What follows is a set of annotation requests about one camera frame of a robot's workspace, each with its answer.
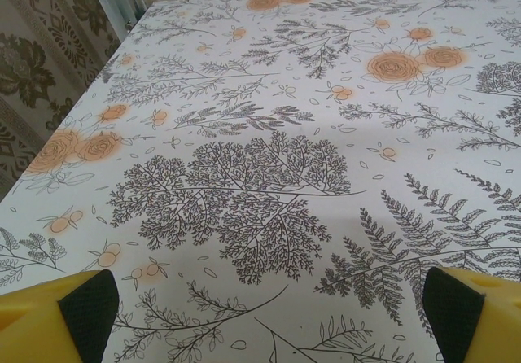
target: black rubber pad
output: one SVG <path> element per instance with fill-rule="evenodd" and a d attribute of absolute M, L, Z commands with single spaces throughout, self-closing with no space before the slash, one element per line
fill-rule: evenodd
<path fill-rule="evenodd" d="M 116 319 L 119 295 L 105 269 L 58 302 L 83 363 L 100 363 Z"/>
<path fill-rule="evenodd" d="M 485 296 L 438 268 L 427 273 L 423 308 L 445 363 L 463 363 Z"/>

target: yellow plastic piece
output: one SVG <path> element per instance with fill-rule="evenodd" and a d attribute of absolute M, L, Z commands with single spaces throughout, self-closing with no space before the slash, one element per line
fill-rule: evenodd
<path fill-rule="evenodd" d="M 58 301 L 99 271 L 0 296 L 1 363 L 82 363 Z"/>
<path fill-rule="evenodd" d="M 464 269 L 443 270 L 485 295 L 464 363 L 521 362 L 521 283 Z"/>

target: table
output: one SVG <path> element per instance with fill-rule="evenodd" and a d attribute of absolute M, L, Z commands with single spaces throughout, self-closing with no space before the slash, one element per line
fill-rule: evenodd
<path fill-rule="evenodd" d="M 0 207 L 0 292 L 110 269 L 105 361 L 442 361 L 521 274 L 519 0 L 157 2 Z"/>

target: yellow object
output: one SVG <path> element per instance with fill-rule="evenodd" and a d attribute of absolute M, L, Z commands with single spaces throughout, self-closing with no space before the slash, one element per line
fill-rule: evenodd
<path fill-rule="evenodd" d="M 0 362 L 101 361 L 118 301 L 107 270 L 0 296 Z"/>
<path fill-rule="evenodd" d="M 521 362 L 520 283 L 434 268 L 423 301 L 445 363 Z"/>

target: printed botanical pattern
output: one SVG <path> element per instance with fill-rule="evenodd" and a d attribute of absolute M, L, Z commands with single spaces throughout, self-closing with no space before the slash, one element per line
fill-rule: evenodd
<path fill-rule="evenodd" d="M 110 270 L 106 362 L 443 361 L 429 268 L 521 281 L 520 9 L 157 2 L 68 115 L 55 57 L 2 35 L 55 131 L 0 207 L 0 293 Z"/>

